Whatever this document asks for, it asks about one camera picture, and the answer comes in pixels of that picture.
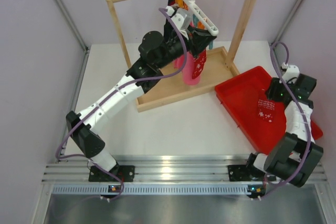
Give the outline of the teal end clothes peg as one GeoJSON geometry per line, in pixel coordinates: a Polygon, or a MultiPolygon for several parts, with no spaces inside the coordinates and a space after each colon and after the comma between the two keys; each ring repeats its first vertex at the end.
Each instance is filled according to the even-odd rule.
{"type": "Polygon", "coordinates": [[[211,43],[208,45],[208,49],[212,50],[214,48],[214,42],[211,41],[211,43]]]}

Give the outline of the white clip hanger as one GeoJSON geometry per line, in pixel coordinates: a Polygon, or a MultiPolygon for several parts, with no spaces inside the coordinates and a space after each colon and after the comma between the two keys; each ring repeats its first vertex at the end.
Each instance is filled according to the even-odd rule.
{"type": "Polygon", "coordinates": [[[183,0],[188,5],[188,11],[198,18],[198,21],[202,22],[205,29],[208,30],[213,36],[217,36],[219,33],[218,28],[213,22],[205,15],[205,13],[198,7],[195,0],[183,0]]]}

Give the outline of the pink towel sock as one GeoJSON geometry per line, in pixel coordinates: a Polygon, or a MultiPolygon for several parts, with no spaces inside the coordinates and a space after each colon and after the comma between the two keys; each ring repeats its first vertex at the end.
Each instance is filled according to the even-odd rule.
{"type": "MultiPolygon", "coordinates": [[[[184,56],[179,57],[178,59],[174,60],[173,67],[174,69],[179,69],[184,62],[184,56]]],[[[188,52],[187,53],[187,61],[185,67],[182,70],[182,80],[188,86],[197,85],[200,82],[200,76],[196,77],[195,79],[192,78],[192,74],[194,71],[194,60],[193,56],[188,52]]]]}

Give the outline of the red patterned sock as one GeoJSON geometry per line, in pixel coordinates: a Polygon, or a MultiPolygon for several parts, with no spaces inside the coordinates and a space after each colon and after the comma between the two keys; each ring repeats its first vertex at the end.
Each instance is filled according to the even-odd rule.
{"type": "Polygon", "coordinates": [[[203,72],[204,65],[207,59],[206,50],[202,51],[197,58],[193,59],[193,70],[192,70],[192,79],[197,79],[203,72]]]}
{"type": "Polygon", "coordinates": [[[276,118],[276,104],[264,98],[259,98],[257,102],[257,117],[267,123],[272,123],[276,118]]]}

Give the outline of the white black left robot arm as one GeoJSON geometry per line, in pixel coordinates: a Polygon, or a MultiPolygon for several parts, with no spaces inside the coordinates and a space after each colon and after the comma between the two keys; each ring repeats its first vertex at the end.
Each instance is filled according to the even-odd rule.
{"type": "Polygon", "coordinates": [[[183,54],[198,56],[215,38],[208,30],[192,26],[172,31],[168,38],[159,31],[146,33],[138,47],[139,59],[121,80],[91,106],[66,115],[69,137],[106,180],[119,180],[120,165],[99,132],[121,109],[166,78],[161,72],[163,67],[183,54]]]}

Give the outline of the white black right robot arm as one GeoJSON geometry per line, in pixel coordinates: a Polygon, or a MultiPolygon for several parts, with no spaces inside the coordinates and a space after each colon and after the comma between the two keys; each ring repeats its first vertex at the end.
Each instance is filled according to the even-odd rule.
{"type": "Polygon", "coordinates": [[[306,183],[323,155],[323,148],[314,142],[311,132],[313,101],[309,97],[316,84],[315,78],[305,74],[289,80],[272,78],[265,95],[284,104],[286,130],[268,155],[250,154],[245,166],[249,179],[271,174],[296,187],[306,183]]]}

